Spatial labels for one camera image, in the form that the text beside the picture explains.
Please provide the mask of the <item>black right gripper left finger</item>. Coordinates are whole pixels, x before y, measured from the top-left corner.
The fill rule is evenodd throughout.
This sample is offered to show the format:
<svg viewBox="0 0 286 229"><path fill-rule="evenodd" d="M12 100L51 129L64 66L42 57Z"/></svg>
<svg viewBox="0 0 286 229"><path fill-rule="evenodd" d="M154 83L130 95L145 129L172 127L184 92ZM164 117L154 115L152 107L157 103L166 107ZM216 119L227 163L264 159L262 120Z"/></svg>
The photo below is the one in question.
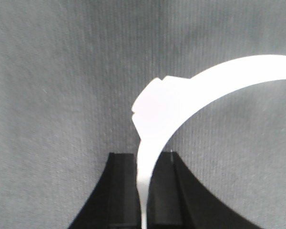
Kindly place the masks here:
<svg viewBox="0 0 286 229"><path fill-rule="evenodd" d="M70 229L140 229L134 154L110 153L103 173Z"/></svg>

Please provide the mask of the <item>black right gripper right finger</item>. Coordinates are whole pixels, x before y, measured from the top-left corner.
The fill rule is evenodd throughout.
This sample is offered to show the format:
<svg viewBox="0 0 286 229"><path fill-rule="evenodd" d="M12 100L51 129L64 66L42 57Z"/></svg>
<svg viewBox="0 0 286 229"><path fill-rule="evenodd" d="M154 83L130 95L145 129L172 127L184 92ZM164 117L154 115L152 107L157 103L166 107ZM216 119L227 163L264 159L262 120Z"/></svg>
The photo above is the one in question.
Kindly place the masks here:
<svg viewBox="0 0 286 229"><path fill-rule="evenodd" d="M147 202L149 229L257 229L214 196L176 152L157 159Z"/></svg>

